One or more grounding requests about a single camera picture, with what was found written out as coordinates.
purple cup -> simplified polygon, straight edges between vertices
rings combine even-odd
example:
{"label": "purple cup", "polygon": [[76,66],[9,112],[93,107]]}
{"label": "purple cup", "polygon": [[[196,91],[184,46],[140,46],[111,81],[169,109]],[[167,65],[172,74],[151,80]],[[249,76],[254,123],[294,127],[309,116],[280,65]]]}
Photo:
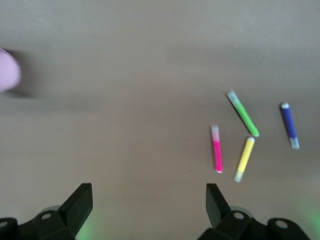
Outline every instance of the purple cup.
{"label": "purple cup", "polygon": [[19,63],[10,53],[0,48],[0,93],[14,89],[20,81]]}

green marker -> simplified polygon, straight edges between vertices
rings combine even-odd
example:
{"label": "green marker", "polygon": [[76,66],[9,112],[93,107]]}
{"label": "green marker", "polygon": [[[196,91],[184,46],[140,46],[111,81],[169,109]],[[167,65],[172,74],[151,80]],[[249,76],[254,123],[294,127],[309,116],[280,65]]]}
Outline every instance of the green marker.
{"label": "green marker", "polygon": [[233,106],[235,107],[235,109],[239,113],[240,117],[242,118],[242,120],[243,120],[244,124],[246,125],[246,127],[249,129],[250,133],[254,137],[259,137],[258,129],[256,128],[254,122],[251,120],[251,118],[250,118],[249,114],[247,113],[245,107],[240,102],[240,100],[237,97],[235,91],[231,90],[226,95],[228,96],[228,98],[232,102]]}

yellow marker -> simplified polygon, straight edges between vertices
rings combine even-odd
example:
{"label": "yellow marker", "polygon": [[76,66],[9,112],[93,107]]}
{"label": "yellow marker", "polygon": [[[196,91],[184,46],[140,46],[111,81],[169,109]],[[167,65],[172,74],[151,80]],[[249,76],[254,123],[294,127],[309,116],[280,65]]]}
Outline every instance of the yellow marker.
{"label": "yellow marker", "polygon": [[249,157],[250,157],[252,149],[254,148],[254,145],[255,145],[255,139],[252,136],[248,137],[245,142],[245,146],[244,146],[244,149],[242,152],[242,156],[240,158],[238,169],[237,169],[236,174],[234,176],[234,180],[238,183],[241,182],[241,179],[244,175],[244,172],[246,170],[246,166],[248,164]]}

pink round object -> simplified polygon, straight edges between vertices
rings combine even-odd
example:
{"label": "pink round object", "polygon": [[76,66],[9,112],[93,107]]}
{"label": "pink round object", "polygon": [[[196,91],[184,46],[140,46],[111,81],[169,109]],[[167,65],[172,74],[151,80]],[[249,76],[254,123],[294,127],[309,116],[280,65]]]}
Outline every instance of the pink round object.
{"label": "pink round object", "polygon": [[21,68],[10,53],[0,48],[0,93],[14,89],[21,80]]}

gray table surface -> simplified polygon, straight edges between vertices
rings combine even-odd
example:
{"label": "gray table surface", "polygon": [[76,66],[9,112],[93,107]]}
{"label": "gray table surface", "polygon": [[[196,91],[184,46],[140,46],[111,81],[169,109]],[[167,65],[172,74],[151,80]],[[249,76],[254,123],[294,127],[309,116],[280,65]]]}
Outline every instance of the gray table surface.
{"label": "gray table surface", "polygon": [[[21,224],[92,183],[78,240],[195,240],[217,183],[258,221],[288,218],[320,239],[319,38],[315,0],[1,1],[0,48],[23,78],[0,95],[0,217]],[[250,134],[231,89],[260,131],[242,183]]]}

